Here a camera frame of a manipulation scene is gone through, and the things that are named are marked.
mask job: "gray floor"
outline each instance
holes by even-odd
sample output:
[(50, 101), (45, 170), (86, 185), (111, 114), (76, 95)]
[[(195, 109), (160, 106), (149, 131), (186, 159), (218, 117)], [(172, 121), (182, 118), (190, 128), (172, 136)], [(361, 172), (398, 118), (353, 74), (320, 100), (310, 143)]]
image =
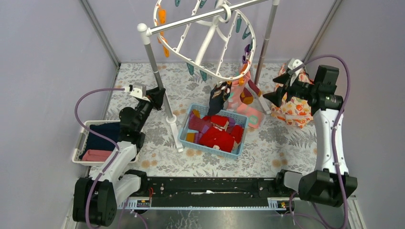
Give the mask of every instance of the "gray floor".
[[(340, 227), (343, 223), (343, 211), (341, 208), (333, 208), (319, 205), (324, 217), (333, 227)], [(295, 213), (316, 216), (312, 205), (304, 201), (296, 201)], [(116, 217), (109, 229), (116, 229), (118, 218)], [(296, 229), (291, 216), (281, 217), (274, 211), (254, 210), (150, 210), (142, 214), (149, 229)], [(297, 216), (298, 223), (305, 229), (323, 229), (324, 227), (316, 220)], [(120, 229), (143, 229), (143, 222), (135, 218), (129, 210), (124, 212)], [(87, 229), (85, 223), (79, 223), (76, 229)]]

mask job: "dark blue folded cloth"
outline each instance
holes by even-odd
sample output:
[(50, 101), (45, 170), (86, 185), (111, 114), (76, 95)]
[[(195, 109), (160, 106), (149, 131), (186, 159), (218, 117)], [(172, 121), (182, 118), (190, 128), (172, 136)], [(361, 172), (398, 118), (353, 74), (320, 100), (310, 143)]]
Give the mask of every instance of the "dark blue folded cloth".
[[(119, 122), (116, 123), (105, 123), (101, 125), (90, 125), (90, 130), (95, 131), (96, 133), (99, 133), (101, 135), (104, 135), (114, 142), (118, 141), (119, 137)], [(95, 150), (106, 150), (106, 151), (113, 151), (115, 146), (103, 139), (100, 138), (99, 136), (96, 136), (93, 133), (89, 133), (86, 141), (86, 148), (83, 151), (83, 153), (79, 156), (80, 160), (83, 158), (84, 154), (89, 150), (89, 149), (95, 149)]]

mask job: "pink folded cloth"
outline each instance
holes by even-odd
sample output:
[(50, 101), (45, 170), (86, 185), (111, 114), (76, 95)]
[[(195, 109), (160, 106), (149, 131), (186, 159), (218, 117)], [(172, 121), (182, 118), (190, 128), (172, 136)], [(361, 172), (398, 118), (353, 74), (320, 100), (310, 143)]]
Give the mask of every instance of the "pink folded cloth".
[(82, 161), (106, 161), (111, 151), (89, 149), (83, 155)]

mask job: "horizontal bar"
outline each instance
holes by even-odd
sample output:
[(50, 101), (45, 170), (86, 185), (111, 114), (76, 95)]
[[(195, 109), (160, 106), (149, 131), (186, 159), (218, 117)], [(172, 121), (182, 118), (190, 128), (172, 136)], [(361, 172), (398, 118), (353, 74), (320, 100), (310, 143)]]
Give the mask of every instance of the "horizontal bar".
[[(231, 9), (231, 11), (233, 11), (233, 10), (237, 10), (237, 9), (240, 9), (240, 8), (243, 8), (243, 7), (246, 7), (246, 6), (255, 5), (255, 4), (264, 2), (264, 1), (268, 1), (268, 0), (249, 0), (249, 1), (241, 2), (241, 3), (235, 4), (235, 5), (229, 6), (229, 8)], [(196, 21), (199, 21), (199, 20), (203, 20), (205, 18), (220, 15), (221, 13), (225, 13), (225, 10), (222, 7), (219, 7), (217, 9), (215, 9), (215, 10), (212, 10), (212, 11), (209, 11), (209, 12), (206, 12), (206, 13), (197, 14), (197, 15), (194, 15), (194, 16), (189, 17), (189, 18), (181, 19), (179, 21), (174, 21), (174, 22), (167, 23), (167, 24), (164, 24), (164, 25), (155, 26), (153, 28), (150, 28), (150, 30), (148, 31), (148, 36), (151, 36), (153, 34), (156, 34), (156, 33), (168, 30), (168, 29), (172, 29), (172, 28), (175, 28), (175, 27), (186, 25), (186, 24), (189, 24), (191, 22), (196, 22)]]

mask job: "wall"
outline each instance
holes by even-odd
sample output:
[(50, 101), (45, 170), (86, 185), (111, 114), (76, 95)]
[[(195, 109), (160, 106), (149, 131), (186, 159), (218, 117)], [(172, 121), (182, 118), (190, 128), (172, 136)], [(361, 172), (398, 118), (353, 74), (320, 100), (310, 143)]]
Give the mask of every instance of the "wall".
[[(90, 4), (103, 27), (118, 58), (122, 62), (147, 62), (146, 52), (141, 48), (142, 41), (137, 31), (139, 23), (145, 23), (153, 27), (153, 9), (156, 0), (90, 0)], [(174, 5), (174, 0), (162, 0), (161, 5), (167, 12), (166, 22), (177, 21), (191, 15), (196, 0), (182, 0), (180, 6)], [(242, 0), (230, 0), (231, 3), (240, 3)], [(318, 29), (325, 19), (333, 0), (282, 0), (277, 9), (274, 27), (272, 30), (269, 47), (267, 50), (267, 62), (279, 62), (291, 57), (303, 58), (308, 51)], [(214, 8), (214, 0), (208, 0), (197, 13), (207, 12)], [(258, 59), (266, 33), (266, 25), (269, 17), (272, 0), (259, 3), (241, 9), (253, 24), (258, 39), (255, 58)], [(220, 28), (224, 33), (229, 32), (231, 24), (223, 24)], [(241, 31), (232, 34), (225, 53), (225, 61), (240, 61), (243, 50), (250, 43), (250, 38), (242, 40), (245, 31), (245, 23), (242, 23)], [(165, 31), (165, 38), (169, 45), (176, 47), (185, 26)], [(208, 27), (193, 23), (185, 39), (182, 50), (185, 56), (195, 59), (197, 52), (205, 38)], [(156, 35), (152, 38), (152, 47), (158, 62), (179, 62), (180, 58), (171, 54), (166, 58), (161, 44), (158, 44)], [(224, 42), (218, 35), (213, 37), (203, 61), (217, 62), (220, 58)]]
[[(71, 162), (84, 93), (114, 66), (79, 1), (0, 4), (0, 228), (60, 228), (84, 167)], [(101, 119), (107, 94), (80, 108)]]
[[(348, 64), (350, 99), (343, 122), (343, 145), (350, 175), (368, 229), (403, 228), (405, 1), (346, 0), (314, 56), (333, 53)], [(346, 78), (341, 65), (338, 93)]]

